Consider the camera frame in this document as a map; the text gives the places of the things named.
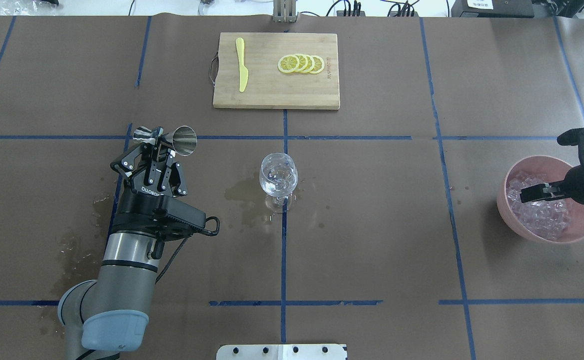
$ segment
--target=glass of water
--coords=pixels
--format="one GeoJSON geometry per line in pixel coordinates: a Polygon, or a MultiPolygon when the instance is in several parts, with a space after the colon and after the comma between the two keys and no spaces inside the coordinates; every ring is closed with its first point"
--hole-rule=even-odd
{"type": "Polygon", "coordinates": [[[283,214],[294,203],[293,191],[298,184],[298,172],[294,160],[282,152],[267,155],[260,164],[260,187],[267,193],[267,207],[277,214],[283,214]]]}

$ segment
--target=yellow knife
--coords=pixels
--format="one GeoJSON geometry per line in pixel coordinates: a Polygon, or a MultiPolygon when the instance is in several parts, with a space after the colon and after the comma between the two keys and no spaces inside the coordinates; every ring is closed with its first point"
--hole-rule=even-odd
{"type": "Polygon", "coordinates": [[[245,40],[243,38],[236,39],[236,52],[239,55],[239,91],[244,92],[245,87],[248,86],[248,68],[245,67],[245,40]]]}

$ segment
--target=glass base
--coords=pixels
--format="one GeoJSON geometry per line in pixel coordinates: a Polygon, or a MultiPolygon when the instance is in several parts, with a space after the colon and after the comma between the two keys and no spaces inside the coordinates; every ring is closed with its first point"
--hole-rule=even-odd
{"type": "Polygon", "coordinates": [[[265,205],[275,214],[283,214],[289,212],[290,208],[296,202],[296,195],[294,193],[283,197],[265,196],[265,205]]]}

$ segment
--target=metal bracket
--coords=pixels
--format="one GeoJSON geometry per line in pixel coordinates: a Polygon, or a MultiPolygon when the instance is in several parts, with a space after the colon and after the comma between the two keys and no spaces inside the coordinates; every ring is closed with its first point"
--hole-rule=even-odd
{"type": "Polygon", "coordinates": [[[296,23],[296,0],[274,0],[274,22],[296,23]]]}
{"type": "Polygon", "coordinates": [[[344,344],[224,345],[216,360],[347,360],[344,344]]]}

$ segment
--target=wooden cutting board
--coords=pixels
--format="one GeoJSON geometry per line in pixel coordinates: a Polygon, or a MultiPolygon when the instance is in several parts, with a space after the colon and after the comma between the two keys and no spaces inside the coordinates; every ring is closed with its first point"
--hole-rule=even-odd
{"type": "Polygon", "coordinates": [[[340,107],[338,39],[336,34],[295,32],[221,32],[215,108],[319,109],[340,107]],[[236,39],[245,40],[245,66],[250,71],[244,92],[239,92],[236,39]],[[282,73],[278,60],[288,54],[318,55],[322,72],[282,73]]]}

